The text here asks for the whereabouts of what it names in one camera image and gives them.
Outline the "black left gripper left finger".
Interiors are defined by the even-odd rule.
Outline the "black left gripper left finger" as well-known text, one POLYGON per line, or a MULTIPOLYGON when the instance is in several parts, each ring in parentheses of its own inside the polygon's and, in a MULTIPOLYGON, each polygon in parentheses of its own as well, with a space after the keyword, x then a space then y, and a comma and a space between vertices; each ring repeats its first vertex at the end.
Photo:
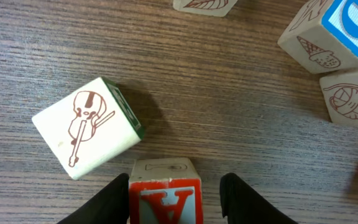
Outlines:
POLYGON ((122 173, 58 224, 126 224, 129 175, 122 173))

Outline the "red A wooden block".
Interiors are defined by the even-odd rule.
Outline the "red A wooden block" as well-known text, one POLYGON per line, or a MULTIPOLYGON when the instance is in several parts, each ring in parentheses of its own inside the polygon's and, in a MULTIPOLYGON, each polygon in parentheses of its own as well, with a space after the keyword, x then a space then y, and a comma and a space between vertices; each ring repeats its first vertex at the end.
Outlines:
POLYGON ((131 224, 203 224, 201 178, 186 157, 137 160, 129 207, 131 224))

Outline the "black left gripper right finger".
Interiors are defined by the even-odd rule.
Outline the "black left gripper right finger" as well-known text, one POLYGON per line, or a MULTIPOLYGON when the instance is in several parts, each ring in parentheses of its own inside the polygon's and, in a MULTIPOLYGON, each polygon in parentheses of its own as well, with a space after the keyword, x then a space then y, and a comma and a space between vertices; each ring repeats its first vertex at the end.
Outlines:
POLYGON ((297 224, 235 173, 221 177, 219 195, 228 224, 297 224))

